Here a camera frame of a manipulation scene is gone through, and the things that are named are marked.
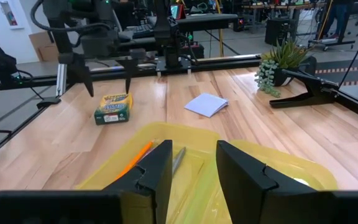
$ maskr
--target person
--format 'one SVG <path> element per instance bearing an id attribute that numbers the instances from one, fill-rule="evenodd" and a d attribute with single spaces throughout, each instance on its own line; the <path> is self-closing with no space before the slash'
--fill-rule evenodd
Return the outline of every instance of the person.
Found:
<path id="1" fill-rule="evenodd" d="M 111 7 L 114 8 L 123 30 L 125 30 L 128 26 L 137 26 L 134 15 L 135 4 L 133 2 L 126 0 L 121 2 L 111 1 Z"/>
<path id="2" fill-rule="evenodd" d="M 346 22 L 346 13 L 348 12 L 349 5 L 353 5 L 353 0 L 332 0 L 331 3 L 331 10 L 329 11 L 327 22 L 324 28 L 324 35 L 328 34 L 329 29 L 334 23 L 334 19 L 336 18 L 336 30 L 335 33 L 330 36 L 330 39 L 337 39 L 339 38 L 339 34 L 341 33 L 342 29 L 345 28 Z"/>

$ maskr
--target yellow plastic bin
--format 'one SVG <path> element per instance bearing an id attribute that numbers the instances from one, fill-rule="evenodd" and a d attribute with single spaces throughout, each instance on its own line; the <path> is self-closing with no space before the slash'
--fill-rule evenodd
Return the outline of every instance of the yellow plastic bin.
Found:
<path id="1" fill-rule="evenodd" d="M 243 140 L 233 140 L 230 143 L 268 166 L 297 181 L 306 183 L 316 190 L 337 190 L 334 176 L 319 164 Z M 186 218 L 183 223 L 231 223 L 230 214 L 219 183 L 216 163 L 213 167 L 213 172 L 214 180 L 210 184 L 213 186 L 211 195 L 208 198 L 195 197 L 192 206 L 187 207 L 187 210 L 184 211 Z M 199 211 L 198 205 L 202 203 L 206 203 L 207 207 L 203 211 Z"/>
<path id="2" fill-rule="evenodd" d="M 150 123 L 139 130 L 133 138 L 116 151 L 90 178 L 77 186 L 81 190 L 100 190 L 114 181 L 133 157 L 151 140 L 153 147 L 163 140 L 173 141 L 173 156 L 183 147 L 186 154 L 172 179 L 167 223 L 181 223 L 183 210 L 193 203 L 195 195 L 209 197 L 214 175 L 216 141 L 219 134 L 212 131 L 168 123 Z M 197 207 L 202 212 L 206 205 Z"/>

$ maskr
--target jeans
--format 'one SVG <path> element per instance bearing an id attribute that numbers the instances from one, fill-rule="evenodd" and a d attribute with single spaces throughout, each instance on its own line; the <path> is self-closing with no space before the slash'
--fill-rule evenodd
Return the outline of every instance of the jeans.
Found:
<path id="1" fill-rule="evenodd" d="M 323 34 L 326 35 L 334 23 L 336 18 L 336 30 L 335 34 L 339 35 L 342 29 L 345 27 L 345 14 L 347 11 L 346 4 L 333 4 L 328 15 L 326 27 L 324 28 Z"/>

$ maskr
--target wooden tabletop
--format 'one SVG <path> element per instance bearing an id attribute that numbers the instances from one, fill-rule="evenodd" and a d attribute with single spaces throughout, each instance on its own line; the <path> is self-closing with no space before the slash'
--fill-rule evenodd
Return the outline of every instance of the wooden tabletop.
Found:
<path id="1" fill-rule="evenodd" d="M 256 68 L 192 75 L 135 78 L 127 123 L 97 126 L 93 113 L 103 95 L 124 92 L 124 80 L 83 84 L 62 96 L 0 149 L 1 189 L 70 189 L 90 176 L 114 151 L 153 121 L 210 129 L 226 140 L 245 139 L 329 169 L 341 189 L 358 189 L 358 115 L 335 103 L 275 110 L 257 91 Z M 293 81 L 282 97 L 303 93 Z M 229 100 L 212 118 L 183 107 L 200 93 Z"/>

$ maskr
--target pencil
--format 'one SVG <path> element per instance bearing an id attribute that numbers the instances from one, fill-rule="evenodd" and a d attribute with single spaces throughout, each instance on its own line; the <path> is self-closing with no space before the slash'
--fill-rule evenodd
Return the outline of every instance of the pencil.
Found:
<path id="1" fill-rule="evenodd" d="M 149 143 L 147 143 L 142 150 L 140 150 L 140 152 L 131 160 L 130 163 L 128 163 L 128 165 L 125 166 L 124 170 L 121 171 L 121 173 L 116 177 L 116 180 L 118 180 L 119 178 L 121 178 L 122 176 L 124 176 L 128 171 L 130 171 L 139 161 L 141 158 L 143 158 L 144 154 L 146 154 L 149 149 L 152 147 L 154 140 L 150 141 Z"/>

